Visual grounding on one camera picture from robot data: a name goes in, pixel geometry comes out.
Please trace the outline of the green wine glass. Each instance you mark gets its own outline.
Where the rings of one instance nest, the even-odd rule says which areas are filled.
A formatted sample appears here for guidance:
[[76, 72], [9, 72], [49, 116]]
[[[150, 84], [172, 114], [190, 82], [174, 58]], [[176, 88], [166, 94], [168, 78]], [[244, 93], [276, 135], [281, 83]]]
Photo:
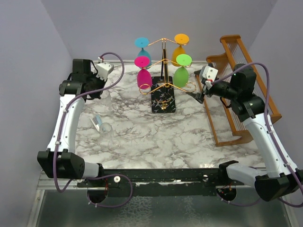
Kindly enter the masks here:
[[176, 57], [176, 62], [180, 67], [174, 73], [173, 84], [177, 87], [185, 87], [189, 78], [189, 72], [186, 67], [191, 65], [192, 58], [187, 54], [180, 54]]

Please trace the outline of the orange wine glass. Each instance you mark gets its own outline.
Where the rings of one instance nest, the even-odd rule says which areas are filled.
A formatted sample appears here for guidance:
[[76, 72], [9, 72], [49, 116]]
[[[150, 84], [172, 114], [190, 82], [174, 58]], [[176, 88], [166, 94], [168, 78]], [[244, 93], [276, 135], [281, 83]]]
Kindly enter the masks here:
[[179, 67], [179, 64], [177, 64], [176, 58], [180, 55], [180, 54], [185, 54], [186, 51], [184, 49], [184, 45], [187, 45], [189, 42], [189, 37], [186, 34], [177, 34], [174, 37], [174, 41], [177, 43], [177, 48], [173, 51], [172, 53], [172, 65]]

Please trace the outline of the pink wine glass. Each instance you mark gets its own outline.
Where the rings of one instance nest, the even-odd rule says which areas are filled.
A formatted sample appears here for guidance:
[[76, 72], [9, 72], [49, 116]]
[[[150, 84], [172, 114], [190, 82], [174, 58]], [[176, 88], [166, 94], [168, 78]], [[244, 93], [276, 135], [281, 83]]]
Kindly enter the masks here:
[[146, 69], [150, 64], [150, 59], [146, 56], [139, 56], [134, 60], [134, 64], [141, 68], [137, 74], [137, 86], [140, 89], [148, 89], [152, 86], [152, 77]]

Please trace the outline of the blue wine glass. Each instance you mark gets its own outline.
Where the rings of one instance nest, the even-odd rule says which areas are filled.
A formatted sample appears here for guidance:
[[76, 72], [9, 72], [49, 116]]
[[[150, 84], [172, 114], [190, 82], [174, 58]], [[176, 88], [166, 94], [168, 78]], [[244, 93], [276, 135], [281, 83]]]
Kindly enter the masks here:
[[141, 50], [138, 53], [138, 57], [146, 56], [151, 60], [150, 54], [145, 50], [145, 48], [149, 45], [149, 40], [146, 37], [139, 37], [135, 40], [134, 44], [136, 47], [140, 48]]

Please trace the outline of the clear champagne flute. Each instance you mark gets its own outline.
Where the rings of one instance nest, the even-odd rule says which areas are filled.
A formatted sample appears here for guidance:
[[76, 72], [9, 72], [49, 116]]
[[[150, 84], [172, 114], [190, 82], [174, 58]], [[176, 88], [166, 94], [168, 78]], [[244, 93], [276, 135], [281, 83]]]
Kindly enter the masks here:
[[101, 103], [104, 105], [108, 105], [112, 102], [112, 96], [110, 90], [104, 90], [101, 94]]

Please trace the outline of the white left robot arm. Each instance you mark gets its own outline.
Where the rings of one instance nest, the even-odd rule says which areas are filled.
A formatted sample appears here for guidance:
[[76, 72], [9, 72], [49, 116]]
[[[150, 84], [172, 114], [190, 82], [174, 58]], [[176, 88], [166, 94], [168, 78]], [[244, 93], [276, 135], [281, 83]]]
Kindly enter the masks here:
[[90, 60], [73, 59], [71, 74], [59, 85], [60, 109], [53, 136], [46, 151], [38, 152], [37, 160], [49, 178], [54, 175], [63, 179], [88, 178], [93, 186], [98, 187], [105, 179], [102, 166], [85, 162], [75, 154], [76, 130], [87, 97], [73, 99], [88, 91], [102, 89], [114, 66], [100, 61], [95, 66], [96, 73], [90, 67]]

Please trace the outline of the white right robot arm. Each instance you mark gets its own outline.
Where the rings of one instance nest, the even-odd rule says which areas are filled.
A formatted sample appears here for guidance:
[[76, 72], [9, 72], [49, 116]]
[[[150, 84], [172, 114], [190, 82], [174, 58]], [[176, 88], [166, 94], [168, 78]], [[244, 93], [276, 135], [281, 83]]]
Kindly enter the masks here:
[[269, 94], [265, 98], [254, 94], [257, 75], [253, 63], [237, 64], [233, 72], [219, 79], [212, 64], [198, 71], [202, 92], [190, 93], [202, 103], [205, 96], [218, 96], [230, 101], [227, 106], [236, 114], [254, 139], [266, 169], [259, 171], [238, 161], [220, 164], [218, 181], [223, 185], [233, 180], [253, 187], [264, 201], [281, 199], [303, 188], [303, 171], [297, 167], [283, 147], [268, 112]]

